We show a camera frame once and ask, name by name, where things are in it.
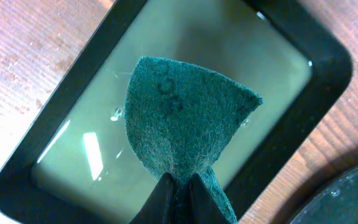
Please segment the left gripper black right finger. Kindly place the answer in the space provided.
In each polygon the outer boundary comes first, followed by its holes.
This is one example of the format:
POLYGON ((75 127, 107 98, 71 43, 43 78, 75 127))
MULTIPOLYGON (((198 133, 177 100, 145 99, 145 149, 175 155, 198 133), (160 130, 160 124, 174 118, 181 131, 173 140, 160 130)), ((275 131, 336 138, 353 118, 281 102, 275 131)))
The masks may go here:
POLYGON ((192 175, 188 190, 192 224, 230 224, 198 174, 192 175))

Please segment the yellow green sponge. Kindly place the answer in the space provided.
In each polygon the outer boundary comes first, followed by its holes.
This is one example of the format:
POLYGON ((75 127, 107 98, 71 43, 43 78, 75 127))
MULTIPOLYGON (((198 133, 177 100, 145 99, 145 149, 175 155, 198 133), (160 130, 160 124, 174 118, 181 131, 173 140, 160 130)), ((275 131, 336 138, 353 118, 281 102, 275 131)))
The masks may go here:
POLYGON ((128 141, 156 178, 175 183, 176 220, 188 222, 186 185, 201 177, 221 213, 237 221, 213 164, 262 97, 218 72, 167 58, 143 56, 127 87, 124 124, 128 141))

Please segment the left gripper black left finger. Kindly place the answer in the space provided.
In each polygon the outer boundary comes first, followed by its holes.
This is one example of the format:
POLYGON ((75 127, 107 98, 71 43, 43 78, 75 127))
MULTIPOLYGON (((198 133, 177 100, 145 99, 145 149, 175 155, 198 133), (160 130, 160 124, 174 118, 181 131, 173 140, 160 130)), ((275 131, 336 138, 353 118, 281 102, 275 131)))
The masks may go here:
POLYGON ((164 173, 148 199, 129 224, 171 224, 175 183, 170 173, 164 173))

